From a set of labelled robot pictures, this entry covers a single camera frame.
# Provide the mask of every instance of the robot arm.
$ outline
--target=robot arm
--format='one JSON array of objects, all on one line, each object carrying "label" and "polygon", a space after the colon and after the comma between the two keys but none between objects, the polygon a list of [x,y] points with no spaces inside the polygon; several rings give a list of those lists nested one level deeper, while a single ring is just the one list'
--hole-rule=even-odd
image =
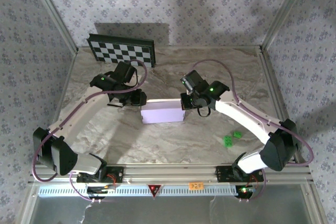
[{"label": "robot arm", "polygon": [[135,71],[136,69],[130,64],[120,62],[114,72],[97,75],[65,119],[58,120],[48,130],[39,127],[33,134],[35,148],[49,132],[54,134],[41,148],[38,160],[60,175],[73,171],[93,175],[97,180],[101,180],[105,176],[106,162],[92,154],[75,153],[70,146],[90,119],[114,98],[119,99],[124,105],[146,104],[146,95],[141,89],[118,94],[102,93],[92,97],[93,94],[102,91],[130,89],[131,87],[124,83],[131,81]]},{"label": "robot arm", "polygon": [[[266,167],[281,171],[297,151],[298,142],[296,139],[292,138],[290,134],[269,125],[269,122],[273,122],[292,130],[295,127],[293,121],[287,119],[281,122],[243,100],[239,100],[239,103],[237,103],[228,86],[219,81],[214,81],[209,85],[195,70],[184,76],[181,81],[187,88],[187,93],[181,94],[181,103],[184,110],[207,106],[209,109],[234,119],[250,130],[264,144],[264,147],[259,150],[241,154],[233,163],[232,168],[236,178],[242,179],[247,174]],[[264,123],[247,113],[239,106],[240,104],[267,118],[268,123]]]}]

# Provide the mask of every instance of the checkerboard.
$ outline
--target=checkerboard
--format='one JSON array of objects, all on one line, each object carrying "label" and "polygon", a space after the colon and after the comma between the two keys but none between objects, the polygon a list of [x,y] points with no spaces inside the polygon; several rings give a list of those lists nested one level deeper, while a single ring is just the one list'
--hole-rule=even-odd
[{"label": "checkerboard", "polygon": [[90,48],[97,61],[118,63],[139,60],[146,67],[154,67],[154,41],[90,34]]}]

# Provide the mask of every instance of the orange label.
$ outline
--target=orange label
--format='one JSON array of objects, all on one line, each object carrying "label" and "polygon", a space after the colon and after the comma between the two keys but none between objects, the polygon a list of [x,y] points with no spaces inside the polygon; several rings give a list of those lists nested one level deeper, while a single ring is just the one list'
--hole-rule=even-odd
[{"label": "orange label", "polygon": [[204,184],[203,182],[190,182],[189,183],[189,190],[203,190]]}]

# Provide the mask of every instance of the wall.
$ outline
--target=wall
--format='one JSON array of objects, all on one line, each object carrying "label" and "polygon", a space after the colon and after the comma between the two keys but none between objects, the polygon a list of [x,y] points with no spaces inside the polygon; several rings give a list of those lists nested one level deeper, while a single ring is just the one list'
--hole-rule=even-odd
[{"label": "wall", "polygon": [[77,46],[89,33],[156,45],[260,45],[283,0],[52,0]]},{"label": "wall", "polygon": [[330,223],[336,223],[336,0],[298,0],[269,51]]},{"label": "wall", "polygon": [[0,223],[23,200],[33,131],[54,116],[72,55],[40,0],[0,0]]}]

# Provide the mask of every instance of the gray marble tabletop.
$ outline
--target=gray marble tabletop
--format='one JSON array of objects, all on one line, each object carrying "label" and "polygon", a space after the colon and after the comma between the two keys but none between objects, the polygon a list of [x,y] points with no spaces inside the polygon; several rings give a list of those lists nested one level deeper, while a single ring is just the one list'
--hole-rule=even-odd
[{"label": "gray marble tabletop", "polygon": [[[149,69],[142,86],[148,99],[179,98],[185,92],[180,78],[193,63],[214,58],[232,70],[238,95],[256,108],[275,115],[264,74],[258,58],[235,49],[157,48],[156,66]],[[89,48],[81,48],[75,61],[60,117],[70,111],[84,94],[92,78],[115,68],[115,64],[97,62]],[[209,83],[214,80],[231,87],[229,74],[214,63],[204,62],[196,70]],[[233,146],[223,144],[225,135],[240,131]],[[247,129],[231,118],[212,112],[207,118],[197,111],[187,111],[183,122],[142,124],[140,108],[106,107],[79,133],[72,148],[81,153],[96,154],[109,163],[231,163],[245,151],[261,143]]]}]

